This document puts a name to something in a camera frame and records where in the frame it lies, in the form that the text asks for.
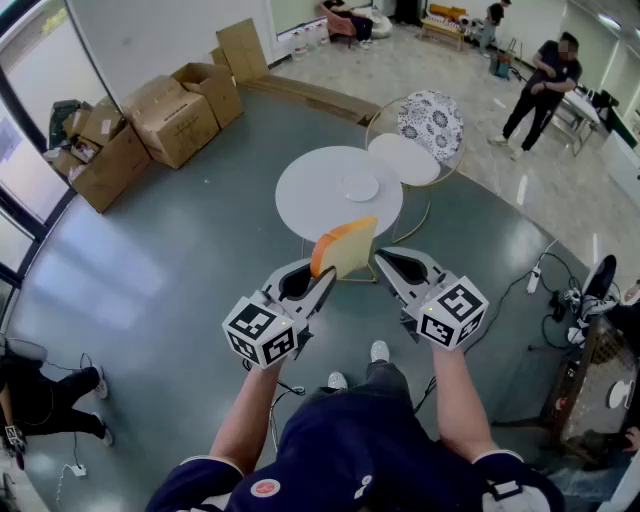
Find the wooden bench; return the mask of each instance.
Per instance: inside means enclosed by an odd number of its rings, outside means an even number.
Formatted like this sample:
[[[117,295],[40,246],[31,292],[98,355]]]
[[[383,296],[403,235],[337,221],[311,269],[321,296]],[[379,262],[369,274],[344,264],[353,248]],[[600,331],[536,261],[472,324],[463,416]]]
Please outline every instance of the wooden bench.
[[[422,31],[420,32],[420,39],[422,39],[425,34],[428,34],[429,30],[456,39],[458,41],[458,51],[462,51],[464,32],[462,32],[458,27],[451,26],[448,24],[448,22],[438,23],[437,21],[432,21],[425,18],[422,20]]]

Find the person standing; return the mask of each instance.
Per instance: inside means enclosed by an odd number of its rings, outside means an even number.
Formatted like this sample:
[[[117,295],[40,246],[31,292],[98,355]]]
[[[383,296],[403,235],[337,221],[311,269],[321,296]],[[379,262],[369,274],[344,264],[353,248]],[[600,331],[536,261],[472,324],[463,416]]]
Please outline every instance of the person standing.
[[[518,103],[502,129],[502,135],[489,139],[490,144],[506,146],[520,121],[535,109],[531,130],[522,147],[511,155],[512,160],[519,160],[533,147],[551,121],[565,93],[575,89],[578,84],[582,75],[578,46],[578,40],[569,32],[564,32],[560,41],[547,41],[533,57],[536,70],[524,86]]]
[[[484,30],[480,38],[480,53],[483,57],[489,58],[487,46],[496,35],[496,27],[500,25],[500,20],[504,18],[504,10],[511,5],[511,0],[502,0],[487,8],[487,19],[484,20]]]

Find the white plate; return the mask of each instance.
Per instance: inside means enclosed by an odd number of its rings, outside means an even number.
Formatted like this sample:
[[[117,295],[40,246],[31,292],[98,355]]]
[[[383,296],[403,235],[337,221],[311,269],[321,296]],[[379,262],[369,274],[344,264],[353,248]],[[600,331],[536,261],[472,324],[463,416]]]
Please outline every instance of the white plate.
[[[375,197],[379,188],[376,177],[363,169],[350,169],[340,180],[340,191],[344,197],[358,203]]]

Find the logo patch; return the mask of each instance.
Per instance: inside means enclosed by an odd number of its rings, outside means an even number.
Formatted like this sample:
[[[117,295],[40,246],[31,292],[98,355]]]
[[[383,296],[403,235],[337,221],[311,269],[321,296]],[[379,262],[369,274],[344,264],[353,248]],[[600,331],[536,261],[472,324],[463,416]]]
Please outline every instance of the logo patch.
[[[277,494],[279,490],[280,482],[271,478],[260,480],[251,486],[251,494],[256,498],[268,498]]]

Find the person sitting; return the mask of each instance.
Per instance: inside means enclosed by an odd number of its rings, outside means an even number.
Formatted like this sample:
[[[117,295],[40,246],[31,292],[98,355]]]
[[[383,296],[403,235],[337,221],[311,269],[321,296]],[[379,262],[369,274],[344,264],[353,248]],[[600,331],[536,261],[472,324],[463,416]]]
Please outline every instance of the person sitting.
[[[343,0],[326,0],[322,5],[341,18],[349,18],[356,29],[356,39],[358,39],[360,48],[363,50],[369,49],[370,45],[373,44],[371,40],[373,21],[355,14],[351,7],[346,5]]]
[[[84,368],[55,382],[20,357],[4,357],[0,361],[0,390],[0,436],[7,448],[6,427],[16,428],[22,447],[13,452],[21,469],[24,436],[86,432],[107,446],[113,444],[113,436],[98,413],[73,409],[90,391],[102,400],[107,398],[108,387],[100,368]]]

